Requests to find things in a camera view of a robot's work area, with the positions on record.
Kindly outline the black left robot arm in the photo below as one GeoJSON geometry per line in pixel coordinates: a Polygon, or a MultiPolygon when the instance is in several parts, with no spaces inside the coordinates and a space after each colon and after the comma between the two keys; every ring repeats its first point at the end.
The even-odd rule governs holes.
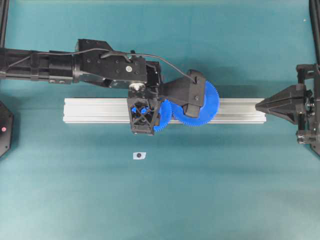
{"type": "Polygon", "coordinates": [[[83,82],[127,89],[127,110],[134,134],[152,136],[160,123],[159,70],[158,62],[147,61],[135,52],[121,53],[99,40],[79,39],[75,52],[0,49],[1,79],[62,85],[83,82]]]}

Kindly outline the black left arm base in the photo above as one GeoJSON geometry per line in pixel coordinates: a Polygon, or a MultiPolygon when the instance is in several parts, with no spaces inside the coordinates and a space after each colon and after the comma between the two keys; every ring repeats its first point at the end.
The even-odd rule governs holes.
{"type": "Polygon", "coordinates": [[[0,102],[0,156],[11,148],[14,114],[0,102]]]}

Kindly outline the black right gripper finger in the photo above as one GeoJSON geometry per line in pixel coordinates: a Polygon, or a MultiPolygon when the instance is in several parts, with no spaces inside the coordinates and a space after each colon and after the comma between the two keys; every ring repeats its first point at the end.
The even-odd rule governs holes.
{"type": "Polygon", "coordinates": [[[265,98],[257,103],[257,106],[269,106],[272,104],[280,104],[285,101],[303,99],[305,96],[306,86],[304,84],[291,85],[284,90],[274,94],[271,97],[265,98]]]}
{"type": "Polygon", "coordinates": [[[273,115],[278,118],[284,119],[292,124],[298,124],[299,119],[302,117],[303,119],[307,115],[307,111],[301,105],[296,104],[286,104],[286,105],[255,105],[255,109],[257,111],[263,112],[267,115],[273,115]]]}

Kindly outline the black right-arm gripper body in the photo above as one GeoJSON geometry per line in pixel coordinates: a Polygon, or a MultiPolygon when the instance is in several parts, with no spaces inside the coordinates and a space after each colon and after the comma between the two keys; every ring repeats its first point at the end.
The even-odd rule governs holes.
{"type": "Polygon", "coordinates": [[[296,67],[298,83],[302,85],[304,112],[298,113],[299,144],[309,145],[320,154],[320,66],[318,64],[299,64],[296,67]]]}

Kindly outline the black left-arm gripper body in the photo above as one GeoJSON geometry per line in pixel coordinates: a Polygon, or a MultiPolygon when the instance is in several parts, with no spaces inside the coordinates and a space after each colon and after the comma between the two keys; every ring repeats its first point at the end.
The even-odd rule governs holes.
{"type": "Polygon", "coordinates": [[[127,107],[130,129],[134,134],[153,136],[154,127],[160,123],[160,86],[163,83],[160,63],[146,62],[147,82],[140,87],[130,87],[127,107]]]}

